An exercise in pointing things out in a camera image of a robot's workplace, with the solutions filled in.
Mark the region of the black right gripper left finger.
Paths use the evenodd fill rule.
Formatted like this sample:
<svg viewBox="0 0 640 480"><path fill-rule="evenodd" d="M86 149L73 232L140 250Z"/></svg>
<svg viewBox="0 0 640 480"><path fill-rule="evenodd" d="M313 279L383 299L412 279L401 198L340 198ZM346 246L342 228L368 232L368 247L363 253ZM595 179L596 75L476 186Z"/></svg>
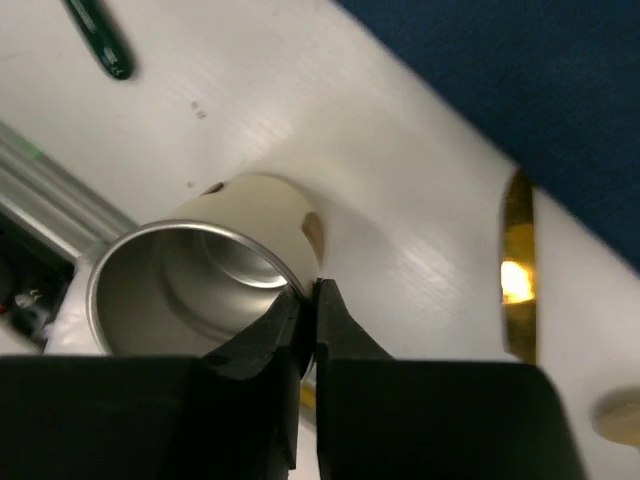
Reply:
<svg viewBox="0 0 640 480"><path fill-rule="evenodd" d="M299 390L291 291L201 357L5 357L1 475L284 479L296 463Z"/></svg>

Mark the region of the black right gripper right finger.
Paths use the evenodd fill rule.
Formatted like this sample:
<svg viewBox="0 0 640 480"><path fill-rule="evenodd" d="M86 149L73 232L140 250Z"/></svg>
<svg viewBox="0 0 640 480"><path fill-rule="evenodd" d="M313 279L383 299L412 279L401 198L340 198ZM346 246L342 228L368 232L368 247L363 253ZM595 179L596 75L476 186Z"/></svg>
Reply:
<svg viewBox="0 0 640 480"><path fill-rule="evenodd" d="M399 360L314 289L317 452L324 479L582 479L564 408L522 363Z"/></svg>

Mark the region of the metal cup with cream band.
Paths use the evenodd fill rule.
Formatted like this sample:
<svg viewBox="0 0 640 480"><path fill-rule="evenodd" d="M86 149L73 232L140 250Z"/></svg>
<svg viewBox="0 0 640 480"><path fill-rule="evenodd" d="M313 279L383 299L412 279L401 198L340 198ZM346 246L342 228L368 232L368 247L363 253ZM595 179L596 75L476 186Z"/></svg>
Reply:
<svg viewBox="0 0 640 480"><path fill-rule="evenodd" d="M114 355L204 355L258 320L279 294L308 300L324 227L301 188L242 174L111 243L89 276L88 322Z"/></svg>

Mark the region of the gold knife green handle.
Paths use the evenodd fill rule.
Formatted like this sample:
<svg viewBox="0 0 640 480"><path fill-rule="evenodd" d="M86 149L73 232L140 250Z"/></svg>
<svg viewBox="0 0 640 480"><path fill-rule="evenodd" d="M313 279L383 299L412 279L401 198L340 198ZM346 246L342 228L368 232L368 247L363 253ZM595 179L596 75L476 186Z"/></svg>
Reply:
<svg viewBox="0 0 640 480"><path fill-rule="evenodd" d="M533 186L520 170L506 187L501 214L504 348L518 360L535 364L537 303Z"/></svg>

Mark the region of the navy blue cloth placemat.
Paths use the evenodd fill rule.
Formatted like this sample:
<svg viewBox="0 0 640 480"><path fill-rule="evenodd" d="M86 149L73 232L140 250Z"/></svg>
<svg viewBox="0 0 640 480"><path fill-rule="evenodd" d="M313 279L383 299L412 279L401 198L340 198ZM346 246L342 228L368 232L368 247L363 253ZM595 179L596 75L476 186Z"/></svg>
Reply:
<svg viewBox="0 0 640 480"><path fill-rule="evenodd" d="M630 265L635 1L347 1L345 10Z"/></svg>

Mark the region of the gold fork green handle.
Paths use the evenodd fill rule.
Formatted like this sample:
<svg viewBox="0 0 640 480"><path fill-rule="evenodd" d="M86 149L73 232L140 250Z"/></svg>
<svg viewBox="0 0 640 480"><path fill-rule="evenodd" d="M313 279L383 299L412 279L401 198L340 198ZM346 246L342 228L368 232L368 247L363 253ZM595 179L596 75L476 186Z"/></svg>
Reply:
<svg viewBox="0 0 640 480"><path fill-rule="evenodd" d="M136 59L121 29L103 1L63 0L89 51L102 70L116 81L136 73Z"/></svg>

